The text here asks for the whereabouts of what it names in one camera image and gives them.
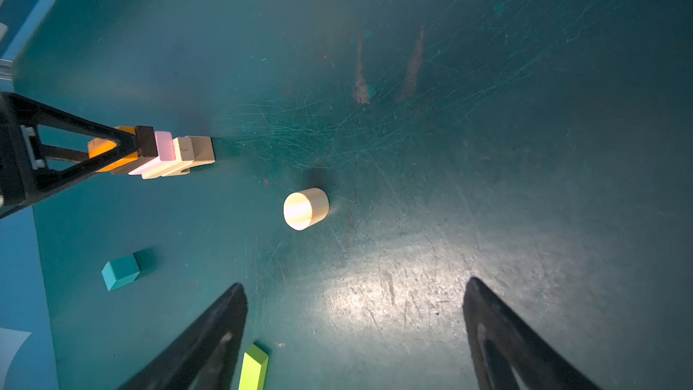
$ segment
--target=cylindrical block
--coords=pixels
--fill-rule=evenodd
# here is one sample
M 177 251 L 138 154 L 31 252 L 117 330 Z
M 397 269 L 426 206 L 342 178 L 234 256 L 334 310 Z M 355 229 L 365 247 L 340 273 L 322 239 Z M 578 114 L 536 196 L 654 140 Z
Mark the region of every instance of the cylindrical block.
M 327 195 L 319 188 L 292 193 L 284 201 L 284 220 L 296 230 L 316 224 L 330 212 Z

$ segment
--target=scratched table surface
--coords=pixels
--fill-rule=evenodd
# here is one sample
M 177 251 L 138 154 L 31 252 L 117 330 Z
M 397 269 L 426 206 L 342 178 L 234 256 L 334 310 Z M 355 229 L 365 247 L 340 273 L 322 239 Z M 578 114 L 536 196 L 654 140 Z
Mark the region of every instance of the scratched table surface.
M 217 156 L 35 206 L 61 389 L 118 386 L 234 282 L 268 390 L 473 389 L 471 275 L 605 389 L 688 388 L 692 40 L 692 0 L 58 0 L 18 92 Z

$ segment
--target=yellow-green block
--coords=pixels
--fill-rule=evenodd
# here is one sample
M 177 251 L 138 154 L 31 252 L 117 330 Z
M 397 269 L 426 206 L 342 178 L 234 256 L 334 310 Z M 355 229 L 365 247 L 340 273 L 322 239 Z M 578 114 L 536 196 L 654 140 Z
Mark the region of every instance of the yellow-green block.
M 262 390 L 265 386 L 267 360 L 269 359 L 267 354 L 257 346 L 253 345 L 248 348 L 243 356 L 238 390 Z

